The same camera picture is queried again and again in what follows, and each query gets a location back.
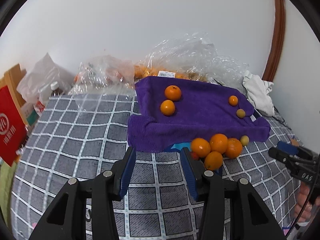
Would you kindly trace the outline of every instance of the metal rivet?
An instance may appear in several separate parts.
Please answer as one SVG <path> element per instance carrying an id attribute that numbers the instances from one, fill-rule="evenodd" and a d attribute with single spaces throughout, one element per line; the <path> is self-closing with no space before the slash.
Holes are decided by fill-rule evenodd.
<path id="1" fill-rule="evenodd" d="M 212 177 L 213 176 L 213 172 L 212 171 L 205 171 L 204 174 L 207 177 Z"/>
<path id="2" fill-rule="evenodd" d="M 112 171 L 105 171 L 103 173 L 103 176 L 105 176 L 105 177 L 110 177 L 111 175 L 112 175 Z"/>
<path id="3" fill-rule="evenodd" d="M 241 178 L 241 179 L 240 179 L 240 183 L 243 184 L 243 185 L 247 185 L 249 182 L 248 182 L 247 179 Z"/>
<path id="4" fill-rule="evenodd" d="M 68 180 L 68 183 L 69 183 L 70 185 L 73 185 L 73 184 L 75 184 L 76 182 L 77 182 L 77 179 L 76 179 L 76 178 L 71 178 L 71 179 Z"/>

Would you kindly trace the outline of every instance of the finger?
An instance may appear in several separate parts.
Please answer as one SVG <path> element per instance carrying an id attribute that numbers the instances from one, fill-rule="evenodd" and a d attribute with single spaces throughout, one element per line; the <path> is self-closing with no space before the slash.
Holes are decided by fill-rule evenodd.
<path id="1" fill-rule="evenodd" d="M 316 204 L 317 206 L 320 206 L 320 197 L 317 197 L 315 204 Z"/>
<path id="2" fill-rule="evenodd" d="M 306 199 L 307 199 L 307 196 L 306 196 L 306 195 L 298 194 L 298 196 L 297 196 L 298 204 L 299 204 L 301 207 L 302 207 L 303 204 L 305 203 Z M 308 202 L 308 204 L 306 205 L 305 210 L 306 210 L 306 211 L 311 211 L 311 209 L 312 209 L 312 205 L 311 205 L 310 202 Z"/>
<path id="3" fill-rule="evenodd" d="M 297 214 L 299 214 L 300 211 L 301 211 L 301 206 L 296 205 L 296 206 L 294 207 L 294 212 L 297 213 Z M 310 213 L 309 211 L 306 211 L 306 210 L 304 210 L 303 213 L 302 213 L 302 215 L 301 215 L 301 217 L 304 218 L 304 219 L 309 219 L 310 216 L 311 216 L 311 213 Z"/>
<path id="4" fill-rule="evenodd" d="M 298 216 L 298 213 L 294 213 L 294 217 L 296 218 Z M 298 220 L 298 223 L 302 223 L 302 222 L 305 222 L 306 219 L 300 217 L 299 220 Z"/>
<path id="5" fill-rule="evenodd" d="M 301 182 L 299 193 L 303 195 L 308 195 L 310 192 L 310 188 L 303 182 Z"/>

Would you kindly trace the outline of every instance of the red bag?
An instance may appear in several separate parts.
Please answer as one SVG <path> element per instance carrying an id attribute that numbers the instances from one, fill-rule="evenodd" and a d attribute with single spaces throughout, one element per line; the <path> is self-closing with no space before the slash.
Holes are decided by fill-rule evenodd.
<path id="1" fill-rule="evenodd" d="M 0 89 L 0 157 L 12 165 L 27 130 L 7 86 Z"/>

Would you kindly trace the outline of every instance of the gray checkered tablecloth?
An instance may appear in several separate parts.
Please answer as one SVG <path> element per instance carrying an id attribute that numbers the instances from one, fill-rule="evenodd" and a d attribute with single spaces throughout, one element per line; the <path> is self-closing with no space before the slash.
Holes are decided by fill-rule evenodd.
<path id="1" fill-rule="evenodd" d="M 91 179 L 122 159 L 127 145 L 127 120 L 139 114 L 135 98 L 84 95 L 94 111 L 79 114 L 73 98 L 51 98 L 32 132 L 20 160 L 12 189 L 12 228 L 17 239 L 28 239 L 52 199 L 71 177 Z M 280 226 L 292 220 L 299 182 L 284 165 L 268 156 L 279 140 L 292 132 L 274 118 L 266 143 L 251 142 L 242 154 L 224 158 L 223 177 L 247 178 Z M 188 194 L 179 153 L 137 152 L 128 193 L 114 202 L 120 239 L 196 240 L 203 203 Z M 91 223 L 86 223 L 92 239 Z M 224 234 L 229 239 L 230 204 L 225 200 Z"/>

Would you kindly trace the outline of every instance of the white bottle cap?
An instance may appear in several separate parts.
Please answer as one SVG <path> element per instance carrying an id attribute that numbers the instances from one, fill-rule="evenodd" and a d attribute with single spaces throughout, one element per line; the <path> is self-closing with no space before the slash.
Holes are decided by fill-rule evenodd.
<path id="1" fill-rule="evenodd" d="M 58 82 L 57 81 L 55 81 L 55 82 L 53 82 L 52 84 L 51 84 L 51 90 L 52 91 L 55 91 L 58 87 L 59 87 L 59 84 L 58 84 Z"/>

